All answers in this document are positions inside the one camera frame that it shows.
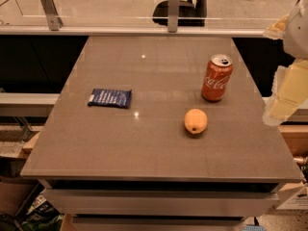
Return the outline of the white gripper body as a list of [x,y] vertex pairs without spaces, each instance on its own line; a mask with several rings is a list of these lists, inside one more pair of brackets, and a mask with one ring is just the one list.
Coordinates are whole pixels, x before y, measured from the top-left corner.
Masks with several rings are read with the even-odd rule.
[[285,24],[284,51],[294,58],[308,59],[308,0],[299,0]]

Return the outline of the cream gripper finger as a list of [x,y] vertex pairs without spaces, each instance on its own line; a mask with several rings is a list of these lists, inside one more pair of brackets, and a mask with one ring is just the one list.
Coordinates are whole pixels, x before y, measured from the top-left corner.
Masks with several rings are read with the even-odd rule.
[[272,23],[263,33],[263,36],[268,39],[283,39],[288,15],[282,16],[279,20]]
[[266,102],[263,121],[269,126],[285,122],[308,99],[308,61],[295,60],[280,65],[273,78],[271,96]]

